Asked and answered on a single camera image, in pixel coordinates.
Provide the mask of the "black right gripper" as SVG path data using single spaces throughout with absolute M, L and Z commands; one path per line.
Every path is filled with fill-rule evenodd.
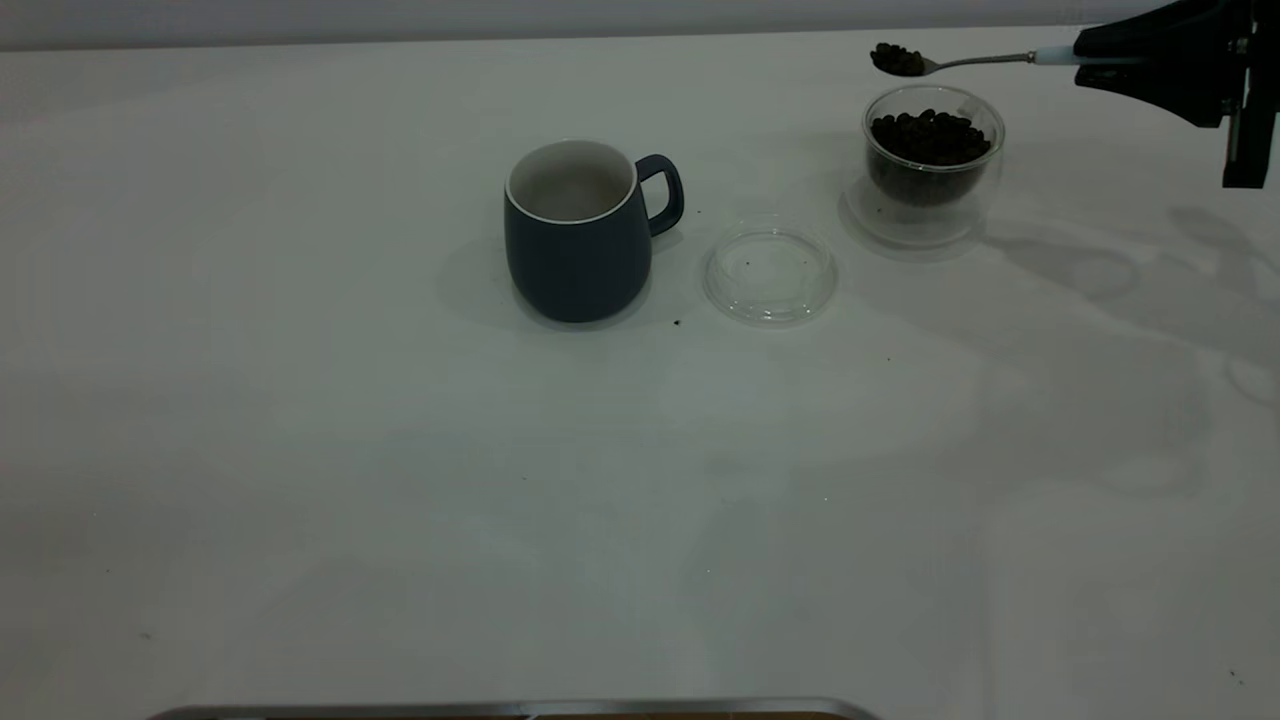
M 1080 32 L 1073 46 L 1083 58 L 1202 59 L 1230 55 L 1242 73 L 1164 64 L 1080 65 L 1075 85 L 1160 108 L 1198 128 L 1229 117 L 1222 187 L 1266 184 L 1277 128 L 1279 3 L 1175 1 Z

